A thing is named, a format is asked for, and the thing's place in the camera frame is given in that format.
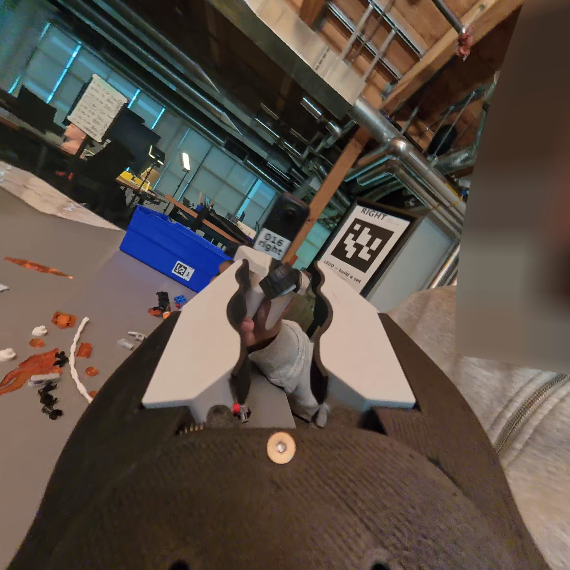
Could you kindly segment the black lego tire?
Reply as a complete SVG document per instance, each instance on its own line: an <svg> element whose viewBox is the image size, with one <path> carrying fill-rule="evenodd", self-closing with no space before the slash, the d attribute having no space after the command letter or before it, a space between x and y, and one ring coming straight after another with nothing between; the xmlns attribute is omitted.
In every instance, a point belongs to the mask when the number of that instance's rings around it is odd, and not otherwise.
<svg viewBox="0 0 570 570"><path fill-rule="evenodd" d="M299 270L292 268L288 263L282 264L270 271L260 282L259 286L269 300L283 296L283 292L293 284L298 290Z"/></svg>

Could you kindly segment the silver metal bar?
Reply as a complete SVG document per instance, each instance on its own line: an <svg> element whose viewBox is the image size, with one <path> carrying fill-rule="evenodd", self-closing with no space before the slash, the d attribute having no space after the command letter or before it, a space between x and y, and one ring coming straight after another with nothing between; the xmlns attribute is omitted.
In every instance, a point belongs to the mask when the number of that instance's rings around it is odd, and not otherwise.
<svg viewBox="0 0 570 570"><path fill-rule="evenodd" d="M452 274L453 268L458 262L458 257L460 254L460 244L458 243L453 251L450 253L449 257L446 259L436 276L430 282L429 289L436 289L441 286L445 286L449 280L449 276Z"/></svg>

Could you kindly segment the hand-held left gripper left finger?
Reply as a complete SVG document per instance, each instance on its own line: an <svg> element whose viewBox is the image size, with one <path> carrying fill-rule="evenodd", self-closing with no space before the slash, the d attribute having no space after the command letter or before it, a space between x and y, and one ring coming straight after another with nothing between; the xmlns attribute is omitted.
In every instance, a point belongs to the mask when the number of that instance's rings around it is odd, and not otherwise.
<svg viewBox="0 0 570 570"><path fill-rule="evenodd" d="M146 409L245 404L251 378L239 326L249 286L248 261L242 259L183 307L142 397Z"/></svg>

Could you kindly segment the wooden post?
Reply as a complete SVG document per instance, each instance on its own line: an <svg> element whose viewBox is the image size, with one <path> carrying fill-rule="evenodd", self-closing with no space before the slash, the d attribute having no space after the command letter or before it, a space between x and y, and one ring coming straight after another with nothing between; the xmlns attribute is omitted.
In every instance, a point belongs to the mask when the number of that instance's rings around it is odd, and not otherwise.
<svg viewBox="0 0 570 570"><path fill-rule="evenodd" d="M350 168L353 167L369 139L370 133L368 130L364 127L360 127L352 139L347 143L338 160L334 163L329 174L326 176L320 189L312 199L308 218L291 243L287 254L283 258L283 263L288 263L291 266L295 263L299 247L302 245L313 226L317 223L324 208L330 202Z"/></svg>

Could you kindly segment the orange lego flame piece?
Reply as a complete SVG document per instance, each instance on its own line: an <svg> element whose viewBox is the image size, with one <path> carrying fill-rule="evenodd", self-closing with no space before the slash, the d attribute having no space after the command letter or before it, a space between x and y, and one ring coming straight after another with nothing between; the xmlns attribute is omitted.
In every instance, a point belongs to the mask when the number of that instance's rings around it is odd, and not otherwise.
<svg viewBox="0 0 570 570"><path fill-rule="evenodd" d="M34 375L60 373L61 367L55 364L56 355L60 352L59 348L54 348L51 351L33 355L20 363L18 367L8 372L1 381L1 395L22 388Z"/></svg>

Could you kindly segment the black office chair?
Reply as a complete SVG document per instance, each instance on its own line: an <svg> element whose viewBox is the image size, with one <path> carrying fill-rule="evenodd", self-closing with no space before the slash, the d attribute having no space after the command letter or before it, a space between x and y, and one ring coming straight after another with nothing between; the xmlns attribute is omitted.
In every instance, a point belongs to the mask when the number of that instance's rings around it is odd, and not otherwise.
<svg viewBox="0 0 570 570"><path fill-rule="evenodd" d="M134 154L117 141L110 142L94 156L77 163L72 179L72 195L95 212L116 209L123 194L117 177L130 167Z"/></svg>

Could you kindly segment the person's right hand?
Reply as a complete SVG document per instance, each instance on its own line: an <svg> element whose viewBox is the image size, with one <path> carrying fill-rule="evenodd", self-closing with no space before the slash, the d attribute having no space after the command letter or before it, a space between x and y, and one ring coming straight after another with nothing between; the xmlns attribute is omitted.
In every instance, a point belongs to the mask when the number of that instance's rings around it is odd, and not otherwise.
<svg viewBox="0 0 570 570"><path fill-rule="evenodd" d="M271 302L264 300L253 318L246 317L239 324L240 337L248 352L259 351L267 347L279 334L282 319L279 319L272 328L267 328L270 309Z"/></svg>

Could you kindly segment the pale mannequin head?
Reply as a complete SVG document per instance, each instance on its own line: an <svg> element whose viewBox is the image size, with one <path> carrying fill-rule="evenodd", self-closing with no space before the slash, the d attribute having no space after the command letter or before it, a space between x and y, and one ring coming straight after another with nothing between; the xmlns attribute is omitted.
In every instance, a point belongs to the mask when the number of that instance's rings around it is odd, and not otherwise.
<svg viewBox="0 0 570 570"><path fill-rule="evenodd" d="M85 143L86 137L87 134L78 126L73 123L69 123L63 134L63 140L60 147L69 155L75 156Z"/></svg>

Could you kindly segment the wooden desk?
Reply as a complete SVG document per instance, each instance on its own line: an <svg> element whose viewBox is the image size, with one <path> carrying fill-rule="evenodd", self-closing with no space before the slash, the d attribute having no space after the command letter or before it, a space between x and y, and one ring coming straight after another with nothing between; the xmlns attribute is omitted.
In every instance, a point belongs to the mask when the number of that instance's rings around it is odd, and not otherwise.
<svg viewBox="0 0 570 570"><path fill-rule="evenodd" d="M213 224L212 222L208 221L207 219L205 219L204 216L200 217L201 214L198 214L197 212L195 212L194 210L186 207L185 205L183 205L183 203L180 203L179 201L177 201L176 199L174 199L172 196L169 196L168 194L165 196L165 199L167 200L167 202L169 202L173 208L177 209L178 211L182 212L183 215L185 215L185 217L192 219L193 222L191 223L191 228L192 231L195 231L196 229L201 229L203 226L207 227L210 231L218 234L219 236L221 236L222 238L233 242L233 243L237 243L239 245L244 245L245 243L242 242L241 240L236 239L232 234L229 234L227 232L225 232L223 229L219 228L218 226L216 226L215 224Z"/></svg>

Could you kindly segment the blue plastic bin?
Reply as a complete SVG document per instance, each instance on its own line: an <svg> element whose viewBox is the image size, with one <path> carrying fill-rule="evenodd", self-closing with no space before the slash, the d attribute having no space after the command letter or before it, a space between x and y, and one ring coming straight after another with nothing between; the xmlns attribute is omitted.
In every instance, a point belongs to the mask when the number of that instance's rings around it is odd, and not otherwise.
<svg viewBox="0 0 570 570"><path fill-rule="evenodd" d="M158 211L136 206L120 251L199 293L230 258L185 226Z"/></svg>

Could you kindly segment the yellow box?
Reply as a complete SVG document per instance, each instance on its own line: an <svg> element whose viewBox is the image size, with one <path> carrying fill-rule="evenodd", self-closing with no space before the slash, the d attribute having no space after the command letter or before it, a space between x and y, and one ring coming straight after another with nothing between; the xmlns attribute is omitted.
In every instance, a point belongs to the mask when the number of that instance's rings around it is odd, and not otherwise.
<svg viewBox="0 0 570 570"><path fill-rule="evenodd" d="M134 174L129 170L125 170L121 173L116 181L125 182L128 186L142 187L144 189L153 189L160 178L160 173L158 170L148 167L139 175Z"/></svg>

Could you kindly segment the printed paper sheet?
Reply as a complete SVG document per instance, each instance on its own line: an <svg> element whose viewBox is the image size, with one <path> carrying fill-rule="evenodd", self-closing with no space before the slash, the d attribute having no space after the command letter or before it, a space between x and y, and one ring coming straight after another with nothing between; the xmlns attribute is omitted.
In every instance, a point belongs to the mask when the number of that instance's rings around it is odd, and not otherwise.
<svg viewBox="0 0 570 570"><path fill-rule="evenodd" d="M93 227L120 231L118 226L73 201L36 175L4 161L1 161L1 188L41 213Z"/></svg>

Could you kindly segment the metal ceiling duct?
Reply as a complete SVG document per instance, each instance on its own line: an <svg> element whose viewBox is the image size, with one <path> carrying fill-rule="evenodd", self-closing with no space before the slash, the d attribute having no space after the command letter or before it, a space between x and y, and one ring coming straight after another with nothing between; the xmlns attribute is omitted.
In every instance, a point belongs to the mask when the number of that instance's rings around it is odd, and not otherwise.
<svg viewBox="0 0 570 570"><path fill-rule="evenodd" d="M365 187L384 175L390 175L410 190L454 234L460 236L466 203L444 177L362 95L355 101L349 117L368 131L379 143L380 149L368 155L360 166L349 170L344 181L356 180L358 185Z"/></svg>

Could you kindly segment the white wall chart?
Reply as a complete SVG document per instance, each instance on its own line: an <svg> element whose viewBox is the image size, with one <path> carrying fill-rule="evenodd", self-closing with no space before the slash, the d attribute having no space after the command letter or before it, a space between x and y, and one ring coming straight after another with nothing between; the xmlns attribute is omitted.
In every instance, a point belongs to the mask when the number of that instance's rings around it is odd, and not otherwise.
<svg viewBox="0 0 570 570"><path fill-rule="evenodd" d="M101 143L127 98L99 75L93 74L67 120L88 137Z"/></svg>

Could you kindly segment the long orange lego flame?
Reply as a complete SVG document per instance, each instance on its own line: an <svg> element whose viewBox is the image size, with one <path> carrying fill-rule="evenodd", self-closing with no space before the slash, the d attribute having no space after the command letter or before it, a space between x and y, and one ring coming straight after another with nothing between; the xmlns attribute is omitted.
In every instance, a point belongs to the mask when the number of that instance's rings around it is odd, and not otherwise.
<svg viewBox="0 0 570 570"><path fill-rule="evenodd" d="M25 269L30 269L33 271L36 271L38 273L42 273L42 274L51 274L51 275L55 275L55 276L60 276L60 277L64 277L67 279L73 279L74 277L72 275L66 274L56 268L53 267L49 267L46 265L42 265L36 262L32 262L31 260L25 260L25 259L18 259L18 258L13 258L13 257L9 257L6 256L4 257L4 260L10 263L13 263L19 267L25 268Z"/></svg>

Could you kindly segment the framed marker sign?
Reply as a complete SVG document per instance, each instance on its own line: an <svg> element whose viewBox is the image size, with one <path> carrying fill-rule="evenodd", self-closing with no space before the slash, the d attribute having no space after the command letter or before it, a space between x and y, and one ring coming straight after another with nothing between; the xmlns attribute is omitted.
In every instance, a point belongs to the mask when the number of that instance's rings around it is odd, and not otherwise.
<svg viewBox="0 0 570 570"><path fill-rule="evenodd" d="M323 262L366 297L423 220L417 213L357 197L310 268Z"/></svg>

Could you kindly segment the person's grey sweater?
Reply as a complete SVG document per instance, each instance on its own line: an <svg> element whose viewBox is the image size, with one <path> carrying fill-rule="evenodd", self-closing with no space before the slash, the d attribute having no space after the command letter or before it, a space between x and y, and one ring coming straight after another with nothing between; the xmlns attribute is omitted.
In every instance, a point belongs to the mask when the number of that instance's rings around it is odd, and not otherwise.
<svg viewBox="0 0 570 570"><path fill-rule="evenodd" d="M453 381L498 453L551 569L569 569L569 376L462 356L454 286L412 294L392 320Z"/></svg>

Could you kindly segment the black monitor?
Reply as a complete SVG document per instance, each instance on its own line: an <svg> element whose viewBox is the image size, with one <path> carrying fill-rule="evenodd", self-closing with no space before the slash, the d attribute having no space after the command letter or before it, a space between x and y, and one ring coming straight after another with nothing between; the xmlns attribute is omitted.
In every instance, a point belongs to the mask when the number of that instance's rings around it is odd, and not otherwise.
<svg viewBox="0 0 570 570"><path fill-rule="evenodd" d="M157 146L161 136L148 128L143 119L124 108L105 134L106 139L116 141L127 148L135 158L148 156L151 146Z"/></svg>

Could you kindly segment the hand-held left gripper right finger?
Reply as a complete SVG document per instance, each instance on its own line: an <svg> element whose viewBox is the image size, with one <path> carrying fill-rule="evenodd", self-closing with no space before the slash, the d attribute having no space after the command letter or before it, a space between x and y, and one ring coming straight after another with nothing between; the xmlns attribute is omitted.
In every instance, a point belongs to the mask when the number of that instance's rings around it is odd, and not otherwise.
<svg viewBox="0 0 570 570"><path fill-rule="evenodd" d="M413 409L416 397L378 311L325 263L315 262L311 277L311 388L317 401L360 413Z"/></svg>

